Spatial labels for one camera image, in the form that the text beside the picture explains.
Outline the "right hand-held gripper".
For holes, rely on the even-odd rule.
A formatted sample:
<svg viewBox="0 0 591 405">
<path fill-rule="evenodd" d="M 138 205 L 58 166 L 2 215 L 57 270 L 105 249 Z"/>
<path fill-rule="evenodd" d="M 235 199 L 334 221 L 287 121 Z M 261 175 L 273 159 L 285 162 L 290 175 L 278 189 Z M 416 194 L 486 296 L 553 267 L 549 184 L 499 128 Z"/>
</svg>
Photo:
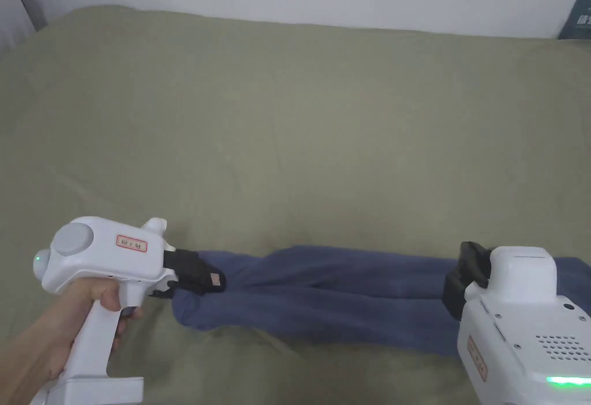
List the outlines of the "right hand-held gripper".
<svg viewBox="0 0 591 405">
<path fill-rule="evenodd" d="M 479 403 L 590 403 L 590 316 L 545 249 L 462 242 L 442 301 Z"/>
</svg>

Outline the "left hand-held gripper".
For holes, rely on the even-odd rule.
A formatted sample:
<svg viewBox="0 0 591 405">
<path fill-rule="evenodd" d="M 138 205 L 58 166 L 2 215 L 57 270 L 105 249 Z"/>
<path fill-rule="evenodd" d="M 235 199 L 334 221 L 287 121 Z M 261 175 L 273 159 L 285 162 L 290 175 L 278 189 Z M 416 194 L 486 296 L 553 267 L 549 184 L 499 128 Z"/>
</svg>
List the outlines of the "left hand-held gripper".
<svg viewBox="0 0 591 405">
<path fill-rule="evenodd" d="M 61 227 L 48 249 L 38 252 L 33 272 L 49 293 L 58 294 L 79 278 L 114 280 L 119 284 L 118 311 L 95 301 L 74 340 L 65 370 L 48 382 L 33 404 L 139 404 L 142 377 L 107 375 L 113 340 L 123 313 L 142 305 L 155 291 L 175 289 L 195 295 L 226 290 L 226 275 L 198 252 L 177 249 L 175 271 L 164 264 L 174 247 L 164 238 L 167 222 L 152 218 L 141 227 L 101 217 L 78 217 Z"/>
</svg>

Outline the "person's left hand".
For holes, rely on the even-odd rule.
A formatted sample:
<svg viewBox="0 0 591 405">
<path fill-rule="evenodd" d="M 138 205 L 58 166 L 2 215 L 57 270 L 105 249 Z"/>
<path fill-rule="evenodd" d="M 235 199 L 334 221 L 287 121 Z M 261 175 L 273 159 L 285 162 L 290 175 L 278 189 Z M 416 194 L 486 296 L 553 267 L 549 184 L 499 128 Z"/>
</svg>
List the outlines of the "person's left hand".
<svg viewBox="0 0 591 405">
<path fill-rule="evenodd" d="M 81 278 L 71 282 L 33 326 L 33 335 L 43 337 L 47 354 L 48 379 L 63 372 L 75 338 L 95 301 L 105 309 L 116 312 L 119 322 L 111 350 L 119 347 L 129 318 L 120 318 L 119 283 L 113 279 Z"/>
</svg>

